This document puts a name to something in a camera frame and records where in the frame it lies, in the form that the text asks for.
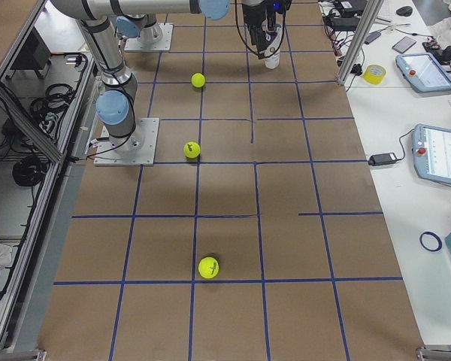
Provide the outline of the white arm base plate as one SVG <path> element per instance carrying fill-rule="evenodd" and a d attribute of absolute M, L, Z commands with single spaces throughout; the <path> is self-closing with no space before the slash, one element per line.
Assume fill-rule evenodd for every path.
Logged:
<path fill-rule="evenodd" d="M 143 28 L 136 38 L 126 41 L 125 51 L 128 53 L 168 52 L 174 30 L 173 23 L 156 23 Z"/>
<path fill-rule="evenodd" d="M 98 143 L 98 155 L 94 157 L 96 166 L 152 166 L 156 154 L 156 142 L 159 134 L 159 118 L 136 119 L 135 131 L 128 141 L 110 138 L 108 130 L 102 126 L 101 137 L 108 140 Z"/>

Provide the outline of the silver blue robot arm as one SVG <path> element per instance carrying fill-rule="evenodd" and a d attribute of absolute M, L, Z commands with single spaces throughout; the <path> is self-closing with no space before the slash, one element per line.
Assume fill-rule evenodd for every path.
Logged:
<path fill-rule="evenodd" d="M 97 114 L 104 123 L 113 150 L 127 151 L 141 143 L 134 114 L 137 80 L 127 67 L 115 35 L 118 23 L 132 27 L 123 31 L 136 38 L 156 25 L 157 14 L 201 14 L 220 20 L 229 12 L 227 1 L 54 1 L 62 14 L 77 21 L 92 57 L 101 69 L 104 94 L 98 97 Z"/>

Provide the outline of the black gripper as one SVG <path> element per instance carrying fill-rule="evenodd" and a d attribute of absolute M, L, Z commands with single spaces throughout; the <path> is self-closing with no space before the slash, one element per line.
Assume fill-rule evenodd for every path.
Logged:
<path fill-rule="evenodd" d="M 268 41 L 276 34 L 276 12 L 273 1 L 243 0 L 242 11 L 252 45 L 256 47 L 256 55 L 259 59 L 264 59 Z"/>

